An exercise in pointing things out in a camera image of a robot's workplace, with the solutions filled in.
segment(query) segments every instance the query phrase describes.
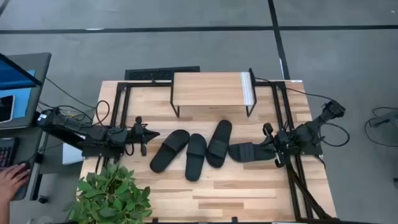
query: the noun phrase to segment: potted plant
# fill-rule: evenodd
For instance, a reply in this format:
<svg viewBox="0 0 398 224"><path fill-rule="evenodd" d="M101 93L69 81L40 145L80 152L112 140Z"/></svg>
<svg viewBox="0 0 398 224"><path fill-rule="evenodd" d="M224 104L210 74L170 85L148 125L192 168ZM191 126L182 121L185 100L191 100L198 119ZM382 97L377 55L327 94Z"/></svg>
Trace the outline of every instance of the potted plant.
<svg viewBox="0 0 398 224"><path fill-rule="evenodd" d="M152 214L148 196L150 188L138 189L134 171L112 165L100 175L88 173L79 181L77 201L69 219L78 223L141 224Z"/></svg>

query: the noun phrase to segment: finger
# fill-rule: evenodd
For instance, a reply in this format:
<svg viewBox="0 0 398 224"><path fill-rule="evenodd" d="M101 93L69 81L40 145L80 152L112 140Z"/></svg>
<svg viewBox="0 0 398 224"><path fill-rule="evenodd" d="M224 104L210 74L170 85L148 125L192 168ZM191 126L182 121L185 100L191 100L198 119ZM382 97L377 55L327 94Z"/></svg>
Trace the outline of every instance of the finger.
<svg viewBox="0 0 398 224"><path fill-rule="evenodd" d="M29 173L30 173L30 170L25 170L24 172L21 172L20 174L16 175L11 180L12 184L18 183L20 180L22 180L24 177L26 177Z"/></svg>
<svg viewBox="0 0 398 224"><path fill-rule="evenodd" d="M7 175L8 172L10 172L11 170L13 170L13 168L15 168L15 167L17 167L17 166L18 166L18 165L13 165L13 166L7 167L7 168L5 168L4 170L2 170L2 171L0 172L0 178L4 178L4 177Z"/></svg>
<svg viewBox="0 0 398 224"><path fill-rule="evenodd" d="M21 164L17 167L14 167L13 169L11 169L5 176L5 178L7 180L11 180L19 171L21 171L21 169L23 169L25 166L25 164Z"/></svg>
<svg viewBox="0 0 398 224"><path fill-rule="evenodd" d="M14 188L18 190L22 185L26 184L27 181L29 180L28 176L25 176L22 180L18 181L18 183L14 184Z"/></svg>

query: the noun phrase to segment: wooden table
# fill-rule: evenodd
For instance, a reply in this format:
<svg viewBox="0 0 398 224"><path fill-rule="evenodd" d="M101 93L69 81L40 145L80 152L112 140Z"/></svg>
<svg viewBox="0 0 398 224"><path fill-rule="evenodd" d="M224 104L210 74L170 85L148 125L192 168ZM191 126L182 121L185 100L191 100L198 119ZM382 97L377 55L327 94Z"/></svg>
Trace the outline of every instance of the wooden table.
<svg viewBox="0 0 398 224"><path fill-rule="evenodd" d="M117 81L104 81L98 100L106 100L113 107ZM304 91L303 83L286 81L289 88ZM136 116L142 116L148 129L160 136L148 145L148 154L142 157L139 145L133 156L123 156L121 165L134 169L134 178L140 188L151 187L152 217L160 222L240 222L292 221L294 212L284 168L278 169L274 160L237 163L228 155L222 168L214 169L205 161L200 180L191 183L185 179L186 150L180 153L161 174L152 172L149 162L162 141L174 130L185 129L190 134L200 133L209 142L217 123L228 119L233 124L230 144L262 142L262 125L271 123L278 129L274 100L270 87L256 87L257 105L248 118L244 107L184 106L176 118L170 106L170 87L133 88L129 101L126 124L132 126ZM295 126L312 120L305 95L287 90ZM120 120L123 101L119 105ZM99 107L99 116L105 116L107 107ZM104 124L109 124L108 116ZM309 191L331 216L335 208L323 165L312 156L302 156ZM81 176L94 172L97 158L87 158ZM305 216L302 195L298 191L302 216Z"/></svg>

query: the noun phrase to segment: keyboard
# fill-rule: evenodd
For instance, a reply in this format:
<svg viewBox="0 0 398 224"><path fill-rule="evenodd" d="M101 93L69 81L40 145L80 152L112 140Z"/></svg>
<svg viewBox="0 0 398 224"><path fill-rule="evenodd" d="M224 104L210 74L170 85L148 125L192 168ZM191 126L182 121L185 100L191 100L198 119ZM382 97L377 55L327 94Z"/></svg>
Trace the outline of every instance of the keyboard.
<svg viewBox="0 0 398 224"><path fill-rule="evenodd" d="M0 138L0 170L14 162L18 138Z"/></svg>
<svg viewBox="0 0 398 224"><path fill-rule="evenodd" d="M125 80L171 80L175 72L200 72L199 66L126 70Z"/></svg>

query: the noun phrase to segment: black slide sandal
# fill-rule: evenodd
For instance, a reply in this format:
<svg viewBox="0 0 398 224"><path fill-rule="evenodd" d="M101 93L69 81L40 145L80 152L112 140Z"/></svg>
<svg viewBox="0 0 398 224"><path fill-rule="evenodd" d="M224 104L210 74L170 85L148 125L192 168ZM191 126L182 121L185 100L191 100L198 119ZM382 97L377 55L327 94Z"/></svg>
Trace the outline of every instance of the black slide sandal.
<svg viewBox="0 0 398 224"><path fill-rule="evenodd" d="M205 161L207 151L206 139L200 134L192 134L187 149L187 164L185 166L185 178L191 182L199 180L201 168Z"/></svg>
<svg viewBox="0 0 398 224"><path fill-rule="evenodd" d="M207 147L206 160L215 168L223 166L226 152L229 148L229 138L231 137L232 124L227 120L218 123L216 131L211 137Z"/></svg>
<svg viewBox="0 0 398 224"><path fill-rule="evenodd" d="M233 144L228 149L228 154L236 162L264 161L275 157L272 146L262 146L251 142Z"/></svg>
<svg viewBox="0 0 398 224"><path fill-rule="evenodd" d="M163 172L175 156L187 145L189 133L186 130L173 131L162 143L159 151L150 162L150 169L156 173Z"/></svg>

